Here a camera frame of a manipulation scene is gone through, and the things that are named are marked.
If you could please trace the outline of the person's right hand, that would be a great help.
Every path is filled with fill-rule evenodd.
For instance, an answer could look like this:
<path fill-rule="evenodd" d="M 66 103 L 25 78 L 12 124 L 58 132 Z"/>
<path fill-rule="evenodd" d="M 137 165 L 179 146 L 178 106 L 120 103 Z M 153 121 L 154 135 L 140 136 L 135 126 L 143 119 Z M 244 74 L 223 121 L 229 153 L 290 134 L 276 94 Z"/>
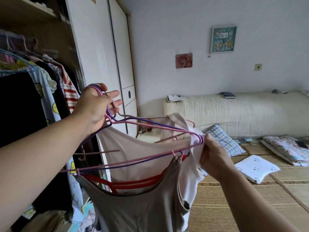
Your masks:
<path fill-rule="evenodd" d="M 226 150 L 218 144 L 218 150 L 209 150 L 204 142 L 200 166 L 219 183 L 239 175 Z"/>

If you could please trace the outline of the person's left forearm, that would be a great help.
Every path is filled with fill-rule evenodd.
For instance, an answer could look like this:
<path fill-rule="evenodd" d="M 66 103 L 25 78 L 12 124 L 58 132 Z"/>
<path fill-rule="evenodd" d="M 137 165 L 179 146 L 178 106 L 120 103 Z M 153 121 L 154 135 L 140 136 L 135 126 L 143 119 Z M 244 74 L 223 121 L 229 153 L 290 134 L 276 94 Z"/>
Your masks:
<path fill-rule="evenodd" d="M 0 148 L 0 232 L 32 204 L 91 132 L 89 118 L 72 114 Z"/>

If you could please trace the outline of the person's left hand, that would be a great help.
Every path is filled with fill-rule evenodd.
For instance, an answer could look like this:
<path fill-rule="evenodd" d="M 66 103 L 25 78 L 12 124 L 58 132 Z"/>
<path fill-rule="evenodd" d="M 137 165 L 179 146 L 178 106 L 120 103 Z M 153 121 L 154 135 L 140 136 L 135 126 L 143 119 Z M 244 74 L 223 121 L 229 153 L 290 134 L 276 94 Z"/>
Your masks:
<path fill-rule="evenodd" d="M 96 132 L 105 125 L 105 113 L 107 105 L 120 95 L 119 90 L 107 91 L 108 96 L 98 96 L 95 89 L 88 88 L 82 92 L 73 115 L 76 115 L 86 128 L 86 136 Z M 117 114 L 120 109 L 109 109 L 111 115 Z"/>

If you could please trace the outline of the dusty rose clothes hanger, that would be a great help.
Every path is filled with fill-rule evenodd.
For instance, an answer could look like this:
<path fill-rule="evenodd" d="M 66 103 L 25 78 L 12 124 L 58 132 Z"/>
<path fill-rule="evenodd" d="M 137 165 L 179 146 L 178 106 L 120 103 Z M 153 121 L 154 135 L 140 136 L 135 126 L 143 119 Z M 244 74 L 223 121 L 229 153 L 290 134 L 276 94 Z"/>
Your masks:
<path fill-rule="evenodd" d="M 93 89 L 96 89 L 97 93 L 99 96 L 102 96 L 103 94 L 105 94 L 106 96 L 108 96 L 108 94 L 106 92 L 102 92 L 99 87 L 96 87 L 97 84 L 91 84 L 90 86 L 86 87 L 86 88 L 93 88 Z M 119 116 L 122 116 L 122 117 L 125 117 L 123 118 L 122 120 L 116 120 L 116 116 L 117 114 Z M 125 124 L 129 124 L 129 121 L 130 119 L 134 119 L 134 120 L 138 120 L 138 121 L 144 121 L 146 123 L 150 123 L 150 124 L 155 124 L 156 126 L 166 126 L 166 127 L 169 127 L 168 125 L 164 125 L 164 124 L 161 124 L 161 123 L 157 123 L 157 122 L 154 122 L 152 121 L 151 119 L 162 119 L 162 118 L 165 118 L 165 117 L 135 117 L 135 116 L 132 116 L 132 115 L 127 115 L 127 114 L 121 114 L 121 113 L 117 113 L 117 114 L 114 114 L 114 116 L 111 116 L 110 114 L 110 111 L 109 111 L 109 108 L 107 107 L 106 108 L 106 114 L 105 114 L 105 118 L 107 117 L 107 119 L 109 120 L 109 124 L 108 125 L 104 125 L 102 126 L 100 129 L 98 129 L 96 132 L 92 133 L 90 136 L 88 136 L 86 139 L 83 140 L 83 142 L 80 144 L 79 148 L 82 148 L 83 145 L 85 143 L 87 143 L 91 138 L 93 138 L 94 136 L 96 136 L 96 134 L 98 132 L 100 132 L 101 130 L 103 129 L 106 129 L 110 126 L 112 126 L 112 124 L 121 124 L 121 123 L 125 123 Z M 191 121 L 191 120 L 188 120 L 186 119 L 186 121 L 190 122 L 193 124 L 193 128 L 195 128 L 195 122 Z M 82 155 L 83 156 L 83 159 L 79 157 L 79 160 L 80 161 L 84 161 L 86 159 L 86 155 L 95 155 L 95 154 L 101 154 L 103 152 L 89 152 L 89 153 L 74 153 L 73 155 Z"/>

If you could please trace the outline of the black hanging garment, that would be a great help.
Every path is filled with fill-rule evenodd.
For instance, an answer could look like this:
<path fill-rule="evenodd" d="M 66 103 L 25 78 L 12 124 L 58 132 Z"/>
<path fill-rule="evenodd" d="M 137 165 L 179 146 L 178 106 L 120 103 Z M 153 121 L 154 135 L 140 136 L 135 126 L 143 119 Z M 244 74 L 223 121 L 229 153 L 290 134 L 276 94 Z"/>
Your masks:
<path fill-rule="evenodd" d="M 38 93 L 28 73 L 0 77 L 0 148 L 44 127 L 47 121 Z M 73 214 L 71 192 L 65 173 L 57 174 L 32 203 L 38 213 L 49 210 Z"/>

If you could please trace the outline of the bright pink clothes hanger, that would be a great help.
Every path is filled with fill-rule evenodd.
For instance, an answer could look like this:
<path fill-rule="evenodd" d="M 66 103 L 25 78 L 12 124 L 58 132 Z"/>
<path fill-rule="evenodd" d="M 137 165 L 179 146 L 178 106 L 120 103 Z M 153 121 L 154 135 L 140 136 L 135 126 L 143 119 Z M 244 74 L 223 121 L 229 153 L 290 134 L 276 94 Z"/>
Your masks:
<path fill-rule="evenodd" d="M 100 85 L 97 84 L 97 83 L 93 83 L 93 84 L 90 84 L 90 85 L 86 86 L 83 89 L 83 91 L 85 91 L 88 88 L 95 89 L 97 91 L 97 93 L 98 93 L 98 96 L 103 96 L 103 94 L 108 96 L 108 94 L 106 92 L 101 90 Z M 176 138 L 176 137 L 181 136 L 181 135 L 186 134 L 186 133 L 190 134 L 190 135 L 197 136 L 197 138 L 199 140 L 197 144 L 190 145 L 189 147 L 175 149 L 175 150 L 168 151 L 166 153 L 164 152 L 164 153 L 160 153 L 160 154 L 153 155 L 153 156 L 147 156 L 145 158 L 128 160 L 128 161 L 122 162 L 122 163 L 115 163 L 115 165 L 120 165 L 120 164 L 123 164 L 123 163 L 129 163 L 129 162 L 137 162 L 139 160 L 144 160 L 144 159 L 148 160 L 148 159 L 151 159 L 151 158 L 157 158 L 157 157 L 159 158 L 159 157 L 163 157 L 163 156 L 170 155 L 170 154 L 173 154 L 174 156 L 176 156 L 175 155 L 176 152 L 183 153 L 183 150 L 185 150 L 185 149 L 193 148 L 195 146 L 202 145 L 204 143 L 203 137 L 200 134 L 198 134 L 197 132 L 191 132 L 190 130 L 185 130 L 185 129 L 177 128 L 177 127 L 174 127 L 174 126 L 153 122 L 153 121 L 147 120 L 146 118 L 142 118 L 142 117 L 134 117 L 134 116 L 129 116 L 129 115 L 122 115 L 120 113 L 119 113 L 119 115 L 123 116 L 123 117 L 126 117 L 126 118 L 124 118 L 122 120 L 116 120 L 116 118 L 115 118 L 116 115 L 111 116 L 111 113 L 110 113 L 109 108 L 107 106 L 106 113 L 105 113 L 104 117 L 105 117 L 105 119 L 108 119 L 110 123 L 108 125 L 102 126 L 99 130 L 97 130 L 96 132 L 94 132 L 90 136 L 88 136 L 86 139 L 84 139 L 83 142 L 80 144 L 80 146 L 84 145 L 92 137 L 97 135 L 102 130 L 106 130 L 107 128 L 111 127 L 113 124 L 133 124 L 133 125 L 137 125 L 137 126 L 144 126 L 144 127 L 149 127 L 149 128 L 157 128 L 157 129 L 161 129 L 161 130 L 168 130 L 168 131 L 173 131 L 173 132 L 179 132 L 180 133 L 179 135 L 174 135 L 174 136 L 168 137 L 167 140 L 168 139 Z M 146 122 L 148 122 L 150 124 L 143 124 L 143 123 L 140 123 L 140 122 L 133 122 L 133 121 L 130 121 L 130 120 L 146 121 Z M 103 154 L 103 153 L 110 153 L 110 152 L 120 152 L 120 150 L 105 150 L 103 152 L 90 152 L 90 153 L 74 153 L 74 155 L 82 155 L 82 156 L 84 156 L 84 159 L 85 159 L 86 155 L 95 155 L 95 154 Z M 59 173 L 68 172 L 69 174 L 77 174 L 79 171 L 86 171 L 86 170 L 91 170 L 91 169 L 95 169 L 95 168 L 102 168 L 102 167 L 103 166 L 87 167 L 87 168 L 77 168 L 77 169 L 67 169 L 67 170 L 62 169 Z"/>

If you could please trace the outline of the person's right forearm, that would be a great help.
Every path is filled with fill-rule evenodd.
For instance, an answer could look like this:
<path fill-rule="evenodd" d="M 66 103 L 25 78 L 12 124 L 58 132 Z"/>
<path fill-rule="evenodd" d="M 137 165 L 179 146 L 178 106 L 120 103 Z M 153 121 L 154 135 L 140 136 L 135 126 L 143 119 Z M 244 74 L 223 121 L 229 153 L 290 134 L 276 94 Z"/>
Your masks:
<path fill-rule="evenodd" d="M 300 232 L 240 172 L 220 184 L 240 232 Z"/>

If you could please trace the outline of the white sleeveless top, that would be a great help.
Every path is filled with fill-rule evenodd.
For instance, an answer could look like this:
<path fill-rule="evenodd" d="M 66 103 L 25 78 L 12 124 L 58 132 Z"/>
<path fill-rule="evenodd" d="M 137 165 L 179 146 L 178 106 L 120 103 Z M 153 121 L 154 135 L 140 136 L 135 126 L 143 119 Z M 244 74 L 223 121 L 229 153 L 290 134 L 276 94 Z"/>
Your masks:
<path fill-rule="evenodd" d="M 166 140 L 166 142 L 163 141 L 160 143 L 147 143 L 126 135 L 112 127 L 102 130 L 98 133 L 98 136 L 104 150 L 120 150 L 118 153 L 107 154 L 107 161 L 111 164 L 152 156 L 158 153 L 168 152 L 172 149 L 188 147 L 197 144 L 199 141 L 197 136 L 190 135 L 189 138 L 178 141 Z M 189 153 L 189 156 L 182 160 L 178 182 L 180 194 L 190 204 L 190 207 L 195 199 L 198 183 L 204 178 L 203 172 L 199 169 L 199 160 L 203 151 L 203 145 L 183 151 L 185 155 Z M 159 175 L 169 166 L 173 158 L 173 155 L 168 155 L 128 167 L 111 169 L 111 179 L 115 182 L 128 182 Z M 120 190 L 117 192 L 117 195 L 141 194 L 153 189 L 155 185 L 141 189 Z M 184 216 L 183 232 L 188 228 L 189 213 Z"/>

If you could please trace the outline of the blue plaid pillow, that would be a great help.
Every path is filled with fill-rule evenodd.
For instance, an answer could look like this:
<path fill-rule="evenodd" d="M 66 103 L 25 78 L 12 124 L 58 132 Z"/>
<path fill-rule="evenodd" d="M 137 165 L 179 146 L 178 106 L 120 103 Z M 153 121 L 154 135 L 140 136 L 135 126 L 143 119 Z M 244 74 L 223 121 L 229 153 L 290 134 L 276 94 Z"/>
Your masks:
<path fill-rule="evenodd" d="M 226 150 L 230 157 L 238 156 L 246 152 L 237 142 L 228 136 L 218 124 L 207 128 L 203 133 L 210 134 L 210 136 Z"/>

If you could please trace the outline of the wide white wardrobe door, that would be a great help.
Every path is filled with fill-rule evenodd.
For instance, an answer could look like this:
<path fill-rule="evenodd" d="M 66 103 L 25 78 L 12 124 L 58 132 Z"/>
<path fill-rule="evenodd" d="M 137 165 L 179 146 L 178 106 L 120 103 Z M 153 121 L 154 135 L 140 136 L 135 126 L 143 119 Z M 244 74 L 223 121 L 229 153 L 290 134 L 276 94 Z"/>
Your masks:
<path fill-rule="evenodd" d="M 104 83 L 122 99 L 109 0 L 66 0 L 84 85 Z"/>

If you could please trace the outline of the purple clothes hanger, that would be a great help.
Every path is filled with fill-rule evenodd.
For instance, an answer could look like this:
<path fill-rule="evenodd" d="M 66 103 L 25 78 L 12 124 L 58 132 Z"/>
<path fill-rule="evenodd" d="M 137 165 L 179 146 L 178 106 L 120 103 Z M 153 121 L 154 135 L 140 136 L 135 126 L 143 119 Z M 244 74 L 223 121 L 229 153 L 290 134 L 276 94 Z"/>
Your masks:
<path fill-rule="evenodd" d="M 188 134 L 195 135 L 195 136 L 198 137 L 199 141 L 198 141 L 197 144 L 190 145 L 188 147 L 179 148 L 179 149 L 172 149 L 172 150 L 169 150 L 168 152 L 158 153 L 158 154 L 155 154 L 155 155 L 152 155 L 152 156 L 146 156 L 146 157 L 139 158 L 139 159 L 129 160 L 129 161 L 127 161 L 127 163 L 134 162 L 136 164 L 138 161 L 143 162 L 144 160 L 153 160 L 153 159 L 161 158 L 161 157 L 168 156 L 168 155 L 174 155 L 175 156 L 177 152 L 182 153 L 182 156 L 183 156 L 183 150 L 190 149 L 190 148 L 202 145 L 204 143 L 204 139 L 200 134 L 198 134 L 196 132 L 191 132 L 191 131 L 188 131 L 188 130 L 185 130 L 185 129 L 173 127 L 173 126 L 170 126 L 170 125 L 161 124 L 161 123 L 158 123 L 158 122 L 151 121 L 152 117 L 143 118 L 143 117 L 134 117 L 134 116 L 120 114 L 120 113 L 118 113 L 118 114 L 120 116 L 124 117 L 124 119 L 117 120 L 116 115 L 112 116 L 110 111 L 109 111 L 109 108 L 107 107 L 106 113 L 105 113 L 104 116 L 105 116 L 106 119 L 109 120 L 109 124 L 102 126 L 96 132 L 90 134 L 88 137 L 86 137 L 81 142 L 81 144 L 79 146 L 83 146 L 92 137 L 94 137 L 98 132 L 100 132 L 103 129 L 111 127 L 113 124 L 134 124 L 134 125 L 138 125 L 138 126 L 144 126 L 144 127 L 180 132 L 180 135 L 188 133 Z"/>

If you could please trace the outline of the red wall decoration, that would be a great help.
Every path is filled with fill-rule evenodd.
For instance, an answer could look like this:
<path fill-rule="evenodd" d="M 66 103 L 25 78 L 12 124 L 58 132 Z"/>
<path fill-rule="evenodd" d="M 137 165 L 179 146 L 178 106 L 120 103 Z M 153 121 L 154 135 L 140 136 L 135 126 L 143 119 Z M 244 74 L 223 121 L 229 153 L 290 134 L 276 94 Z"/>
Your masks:
<path fill-rule="evenodd" d="M 176 54 L 175 55 L 175 67 L 176 69 L 192 68 L 193 66 L 193 54 Z"/>

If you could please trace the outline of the woven bamboo mat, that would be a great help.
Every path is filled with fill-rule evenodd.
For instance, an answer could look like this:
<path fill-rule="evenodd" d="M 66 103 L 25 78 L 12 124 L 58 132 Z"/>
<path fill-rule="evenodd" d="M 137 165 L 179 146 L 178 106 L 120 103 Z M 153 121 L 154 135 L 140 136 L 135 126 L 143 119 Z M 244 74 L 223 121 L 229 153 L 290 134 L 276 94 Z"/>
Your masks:
<path fill-rule="evenodd" d="M 295 167 L 260 143 L 229 157 L 209 137 L 202 166 L 211 171 L 197 187 L 186 232 L 309 232 L 309 167 Z M 256 155 L 280 167 L 261 184 L 248 181 L 234 164 Z"/>

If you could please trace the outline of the wooden wardrobe shelf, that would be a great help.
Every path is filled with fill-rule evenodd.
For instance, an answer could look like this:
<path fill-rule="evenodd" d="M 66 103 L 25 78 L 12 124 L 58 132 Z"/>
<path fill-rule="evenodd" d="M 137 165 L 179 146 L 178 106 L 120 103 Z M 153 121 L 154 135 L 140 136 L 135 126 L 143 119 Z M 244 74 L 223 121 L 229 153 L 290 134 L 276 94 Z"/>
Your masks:
<path fill-rule="evenodd" d="M 0 25 L 17 26 L 62 19 L 60 14 L 30 0 L 0 0 Z"/>

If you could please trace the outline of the red clothes hanger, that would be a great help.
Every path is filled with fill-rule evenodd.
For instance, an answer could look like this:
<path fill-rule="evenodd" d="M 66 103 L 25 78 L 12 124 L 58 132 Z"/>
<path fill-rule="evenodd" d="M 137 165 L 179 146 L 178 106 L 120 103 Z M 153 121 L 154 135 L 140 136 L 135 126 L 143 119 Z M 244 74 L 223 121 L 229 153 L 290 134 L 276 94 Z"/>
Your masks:
<path fill-rule="evenodd" d="M 80 174 L 76 175 L 75 177 L 83 176 L 86 180 L 88 180 L 92 184 L 101 183 L 105 186 L 108 186 L 112 194 L 117 194 L 117 190 L 132 190 L 132 189 L 141 189 L 144 187 L 154 186 L 161 180 L 167 169 L 168 168 L 165 168 L 163 172 L 161 172 L 159 175 L 155 175 L 153 177 L 149 177 L 146 179 L 128 181 L 128 182 L 110 182 L 105 179 L 101 179 L 99 177 L 95 177 L 89 174 L 83 174 L 83 175 Z"/>

